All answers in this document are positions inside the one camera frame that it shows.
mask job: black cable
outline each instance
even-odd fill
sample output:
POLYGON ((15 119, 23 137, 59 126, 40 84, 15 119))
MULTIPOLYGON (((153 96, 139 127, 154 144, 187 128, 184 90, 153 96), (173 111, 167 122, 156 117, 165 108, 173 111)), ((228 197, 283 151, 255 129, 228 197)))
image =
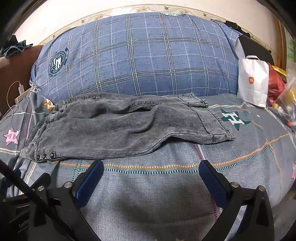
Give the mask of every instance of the black cable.
POLYGON ((36 206, 40 207, 47 216, 49 216, 59 227, 61 227, 66 234, 72 239, 76 240, 73 230, 57 216, 49 206, 39 197, 19 176, 17 176, 2 160, 0 160, 0 172, 11 181, 17 188, 19 188, 36 206))

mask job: screw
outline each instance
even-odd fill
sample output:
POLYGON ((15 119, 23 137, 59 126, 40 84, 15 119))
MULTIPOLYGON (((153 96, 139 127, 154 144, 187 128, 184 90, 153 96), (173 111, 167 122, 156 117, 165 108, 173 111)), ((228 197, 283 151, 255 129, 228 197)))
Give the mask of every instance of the screw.
POLYGON ((43 190, 44 190, 44 186, 39 186, 39 187, 38 187, 38 191, 39 191, 39 192, 41 192, 41 191, 43 191, 43 190))
POLYGON ((259 190, 260 190, 261 192, 264 192, 264 191, 265 191, 265 188, 264 188, 263 186, 259 186, 259 190))
POLYGON ((72 187, 72 182, 67 182, 64 184, 65 188, 70 188, 72 187))
POLYGON ((237 182, 232 182, 231 183, 231 186, 233 186, 234 188, 238 188, 239 187, 239 184, 237 182))

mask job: orange star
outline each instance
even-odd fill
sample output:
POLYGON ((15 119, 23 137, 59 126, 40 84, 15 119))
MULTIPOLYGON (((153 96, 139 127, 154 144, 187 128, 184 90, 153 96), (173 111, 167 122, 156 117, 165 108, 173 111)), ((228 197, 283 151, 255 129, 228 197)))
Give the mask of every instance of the orange star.
POLYGON ((49 112, 51 112, 54 108, 54 104, 49 99, 46 99, 46 102, 43 105, 47 106, 49 112))

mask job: circular emblem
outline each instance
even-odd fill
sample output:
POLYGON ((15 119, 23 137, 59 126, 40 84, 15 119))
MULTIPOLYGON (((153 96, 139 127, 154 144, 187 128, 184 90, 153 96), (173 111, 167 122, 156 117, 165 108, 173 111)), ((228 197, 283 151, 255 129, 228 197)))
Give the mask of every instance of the circular emblem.
POLYGON ((57 52, 52 61, 50 62, 49 72, 51 74, 56 74, 64 65, 66 60, 66 52, 59 51, 57 52))

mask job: shopping bag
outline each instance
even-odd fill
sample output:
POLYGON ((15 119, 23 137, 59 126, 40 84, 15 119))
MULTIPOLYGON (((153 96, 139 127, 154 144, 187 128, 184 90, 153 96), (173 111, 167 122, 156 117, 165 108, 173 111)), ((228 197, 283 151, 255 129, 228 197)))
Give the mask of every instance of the shopping bag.
POLYGON ((238 98, 266 107, 269 67, 257 56, 249 55, 239 59, 238 98))

